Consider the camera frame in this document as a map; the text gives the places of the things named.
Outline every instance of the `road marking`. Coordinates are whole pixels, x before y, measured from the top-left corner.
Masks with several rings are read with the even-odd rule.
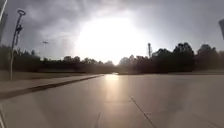
[[[134,98],[132,98],[131,96],[129,96],[129,97],[134,102],[134,104],[138,107],[138,109],[142,112],[142,114],[148,120],[148,122],[153,126],[153,128],[156,128],[156,126],[152,123],[152,121],[149,119],[149,117],[143,112],[143,110],[140,108],[140,106],[136,103],[136,101],[134,100]]]

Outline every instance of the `road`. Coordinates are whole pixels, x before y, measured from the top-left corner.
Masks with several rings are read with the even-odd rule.
[[[5,99],[7,128],[224,128],[224,76],[102,77]]]

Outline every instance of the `lamp post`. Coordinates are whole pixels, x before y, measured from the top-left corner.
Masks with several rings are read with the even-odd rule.
[[[17,12],[19,14],[19,17],[18,17],[17,22],[16,22],[16,28],[15,28],[15,31],[14,31],[14,34],[13,34],[13,40],[12,40],[11,51],[10,51],[10,65],[9,65],[10,80],[12,80],[12,66],[13,66],[14,46],[18,44],[19,34],[23,29],[20,21],[21,21],[21,18],[26,15],[26,12],[23,11],[23,10],[18,10]]]

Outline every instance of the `grass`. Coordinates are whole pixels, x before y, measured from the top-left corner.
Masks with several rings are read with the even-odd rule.
[[[13,72],[13,80],[27,80],[27,79],[49,79],[68,76],[80,76],[83,73],[38,73],[38,72]],[[0,81],[9,80],[8,71],[0,71]]]

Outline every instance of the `sunlight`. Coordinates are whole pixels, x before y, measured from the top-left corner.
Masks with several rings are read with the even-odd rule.
[[[145,54],[142,36],[126,17],[104,17],[86,23],[77,40],[77,50],[82,56],[97,60],[111,60],[117,65],[120,59],[131,54]]]

